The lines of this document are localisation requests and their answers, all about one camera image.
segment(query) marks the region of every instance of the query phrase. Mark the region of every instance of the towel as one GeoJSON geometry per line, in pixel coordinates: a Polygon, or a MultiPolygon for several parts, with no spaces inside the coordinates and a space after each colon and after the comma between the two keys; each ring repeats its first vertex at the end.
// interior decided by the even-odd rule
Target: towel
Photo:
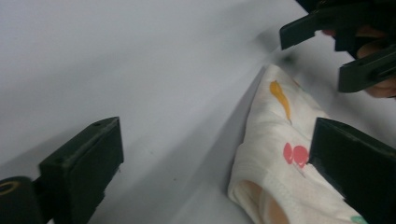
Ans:
{"type": "Polygon", "coordinates": [[[279,67],[262,77],[236,151],[228,195],[256,224],[366,223],[311,164],[315,100],[279,67]]]}

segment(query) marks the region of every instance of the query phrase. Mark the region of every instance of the fabric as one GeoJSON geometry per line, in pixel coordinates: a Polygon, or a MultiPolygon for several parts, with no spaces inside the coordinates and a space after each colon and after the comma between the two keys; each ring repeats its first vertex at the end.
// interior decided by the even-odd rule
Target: fabric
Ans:
{"type": "Polygon", "coordinates": [[[328,116],[291,77],[271,65],[251,105],[228,191],[254,223],[365,223],[306,164],[317,117],[328,116]]]}

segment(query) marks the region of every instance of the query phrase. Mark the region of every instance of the cloth fold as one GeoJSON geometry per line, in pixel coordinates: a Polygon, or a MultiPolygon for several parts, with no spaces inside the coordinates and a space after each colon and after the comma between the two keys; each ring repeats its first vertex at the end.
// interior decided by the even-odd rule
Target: cloth fold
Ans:
{"type": "Polygon", "coordinates": [[[251,105],[228,190],[254,223],[365,223],[306,164],[317,117],[328,116],[291,77],[270,65],[251,105]]]}

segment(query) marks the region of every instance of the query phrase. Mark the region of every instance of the folded cloth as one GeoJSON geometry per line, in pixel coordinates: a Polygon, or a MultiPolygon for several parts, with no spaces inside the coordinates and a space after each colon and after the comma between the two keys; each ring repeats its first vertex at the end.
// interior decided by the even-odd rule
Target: folded cloth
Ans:
{"type": "Polygon", "coordinates": [[[251,105],[228,189],[254,223],[366,223],[306,164],[317,117],[328,116],[291,77],[269,66],[251,105]]]}

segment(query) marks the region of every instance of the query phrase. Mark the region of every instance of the cloth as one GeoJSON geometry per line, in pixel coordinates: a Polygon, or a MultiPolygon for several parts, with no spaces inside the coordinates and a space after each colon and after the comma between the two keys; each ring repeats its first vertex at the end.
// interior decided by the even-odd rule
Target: cloth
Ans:
{"type": "Polygon", "coordinates": [[[306,164],[317,117],[328,116],[291,77],[269,66],[251,105],[228,189],[254,223],[366,223],[306,164]]]}

